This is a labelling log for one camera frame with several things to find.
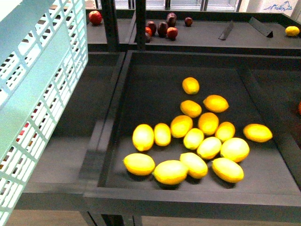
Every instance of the black tray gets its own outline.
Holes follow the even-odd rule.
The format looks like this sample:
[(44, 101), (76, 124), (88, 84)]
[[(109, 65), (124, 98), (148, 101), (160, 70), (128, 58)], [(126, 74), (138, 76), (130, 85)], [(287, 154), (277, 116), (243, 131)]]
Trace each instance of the black tray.
[(89, 53), (88, 64), (15, 209), (87, 211), (79, 177), (96, 149), (124, 53)]
[[(274, 63), (273, 58), (256, 56), (129, 51), (97, 151), (85, 158), (85, 161), (93, 159), (93, 164), (82, 169), (93, 178), (84, 194), (90, 212), (300, 222), (301, 192), (297, 185), (300, 178), (293, 178), (285, 163), (289, 161), (282, 158), (283, 150), (275, 139), (266, 143), (247, 140), (251, 152), (240, 164), (246, 177), (236, 185), (223, 182), (210, 169), (201, 180), (187, 177), (179, 186), (166, 187), (153, 176), (131, 175), (122, 162), (125, 156), (137, 152), (131, 136), (138, 124), (169, 124), (181, 114), (180, 102), (188, 98), (201, 103), (206, 112), (202, 100), (207, 95), (224, 96), (230, 108), (218, 117), (236, 126), (236, 137), (244, 138), (242, 129), (249, 123), (270, 122), (266, 115), (260, 114), (253, 102), (256, 98), (250, 96), (242, 82), (250, 70), (238, 68), (238, 65), (252, 68), (262, 60)], [(195, 96), (182, 90), (182, 80), (187, 76), (200, 82), (200, 92)], [(291, 146), (287, 151), (300, 155), (294, 140)], [(173, 138), (168, 147), (154, 145), (147, 154), (159, 164), (179, 159), (187, 151), (181, 139)]]
[[(169, 12), (146, 11), (146, 21), (154, 21), (157, 25), (166, 20)], [(284, 14), (271, 13), (224, 13), (224, 12), (185, 12), (175, 11), (178, 21), (178, 36), (172, 41), (160, 38), (158, 34), (146, 43), (146, 50), (209, 52), (235, 54), (263, 54), (299, 56), (301, 38), (290, 38), (285, 35), (289, 25), (300, 27), (296, 21)], [(185, 17), (193, 18), (191, 27), (184, 24)], [(268, 38), (252, 25), (249, 20), (254, 17), (273, 31), (273, 38)], [(233, 29), (226, 40), (219, 39), (223, 31), (233, 21)], [(129, 43), (130, 49), (136, 48), (136, 25)]]
[[(88, 14), (91, 9), (86, 10), (87, 14), (87, 40), (88, 51), (108, 51), (107, 38), (102, 22), (99, 26), (93, 26), (88, 19)], [(118, 9), (116, 10), (118, 35), (119, 35), (119, 51), (126, 51), (131, 37), (134, 23), (135, 23), (135, 11), (130, 9)]]

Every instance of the yellow fruit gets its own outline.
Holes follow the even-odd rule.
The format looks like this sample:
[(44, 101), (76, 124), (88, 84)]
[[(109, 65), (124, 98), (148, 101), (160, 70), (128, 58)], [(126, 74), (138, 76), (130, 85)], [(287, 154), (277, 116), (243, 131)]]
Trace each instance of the yellow fruit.
[(123, 163), (130, 173), (138, 176), (149, 175), (156, 167), (154, 160), (142, 153), (129, 154), (124, 158)]
[(229, 108), (227, 100), (219, 95), (209, 95), (203, 103), (209, 111), (215, 113), (224, 112)]
[(211, 112), (206, 112), (198, 119), (198, 128), (203, 131), (206, 136), (211, 136), (217, 130), (219, 123), (218, 117)]
[(191, 118), (196, 118), (202, 113), (202, 107), (192, 100), (183, 101), (180, 105), (180, 109), (185, 115)]
[(198, 80), (192, 77), (188, 77), (184, 79), (182, 82), (182, 87), (187, 94), (191, 94), (191, 95), (197, 94), (199, 91)]
[(203, 132), (198, 128), (192, 128), (183, 139), (184, 146), (190, 150), (196, 150), (204, 139)]
[(154, 144), (154, 131), (149, 125), (140, 124), (133, 132), (132, 141), (138, 151), (148, 151)]
[(245, 137), (255, 142), (266, 142), (273, 138), (271, 130), (261, 124), (249, 124), (243, 129)]
[(238, 137), (226, 140), (221, 147), (221, 157), (231, 159), (234, 162), (244, 160), (250, 153), (248, 143)]
[(194, 153), (181, 154), (180, 161), (188, 167), (188, 175), (195, 179), (201, 179), (208, 173), (207, 164)]
[(230, 159), (214, 159), (212, 161), (212, 169), (220, 179), (229, 183), (237, 183), (244, 178), (243, 169)]
[(171, 132), (165, 123), (158, 123), (154, 128), (155, 143), (158, 146), (167, 146), (171, 142)]
[(179, 115), (175, 117), (170, 124), (171, 135), (175, 138), (184, 137), (188, 131), (192, 129), (192, 126), (193, 121), (191, 117)]
[(219, 138), (222, 142), (234, 137), (235, 126), (228, 121), (222, 122), (215, 132), (215, 137)]
[(153, 175), (165, 185), (177, 185), (186, 179), (188, 167), (178, 160), (167, 160), (156, 166)]
[(297, 36), (300, 33), (300, 30), (296, 26), (288, 26), (285, 29), (285, 33), (287, 36), (293, 37), (293, 36)]
[(197, 153), (202, 159), (212, 159), (220, 152), (221, 146), (219, 138), (207, 137), (199, 145)]

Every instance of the plastic basket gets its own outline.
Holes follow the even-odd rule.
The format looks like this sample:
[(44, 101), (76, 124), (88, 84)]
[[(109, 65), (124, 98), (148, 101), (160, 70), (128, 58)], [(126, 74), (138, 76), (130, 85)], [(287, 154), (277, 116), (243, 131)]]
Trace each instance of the plastic basket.
[(0, 21), (0, 225), (86, 64), (84, 0), (23, 0)]

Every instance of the floor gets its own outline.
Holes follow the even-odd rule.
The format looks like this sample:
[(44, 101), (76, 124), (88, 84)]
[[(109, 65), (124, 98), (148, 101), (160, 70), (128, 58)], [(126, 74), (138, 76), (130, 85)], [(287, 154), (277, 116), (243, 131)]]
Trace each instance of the floor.
[[(143, 217), (143, 226), (301, 226), (301, 223)], [(6, 226), (87, 226), (76, 211), (14, 210)]]

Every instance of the black metal post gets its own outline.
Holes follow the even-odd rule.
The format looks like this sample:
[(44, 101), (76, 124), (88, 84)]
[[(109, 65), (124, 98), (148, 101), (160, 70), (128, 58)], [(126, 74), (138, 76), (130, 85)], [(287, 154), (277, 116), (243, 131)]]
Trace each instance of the black metal post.
[(118, 25), (114, 0), (101, 0), (102, 16), (110, 52), (117, 52), (119, 46)]
[(136, 42), (138, 50), (145, 50), (146, 0), (136, 1)]

